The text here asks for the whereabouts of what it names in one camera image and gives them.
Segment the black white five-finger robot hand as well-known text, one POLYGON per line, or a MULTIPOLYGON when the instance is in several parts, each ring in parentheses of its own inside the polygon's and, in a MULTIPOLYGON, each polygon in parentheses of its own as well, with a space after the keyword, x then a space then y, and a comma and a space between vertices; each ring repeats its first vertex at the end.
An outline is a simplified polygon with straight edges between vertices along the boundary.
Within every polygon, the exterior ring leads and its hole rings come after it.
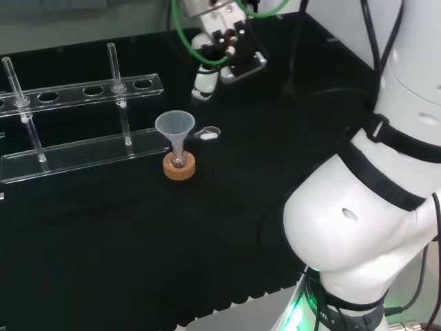
POLYGON ((227 57, 216 66, 199 65, 193 100, 209 101, 220 83, 233 84, 265 68, 267 57, 252 32, 251 19, 235 1, 185 1, 184 8, 202 28, 192 39, 192 48, 210 61, 227 57))

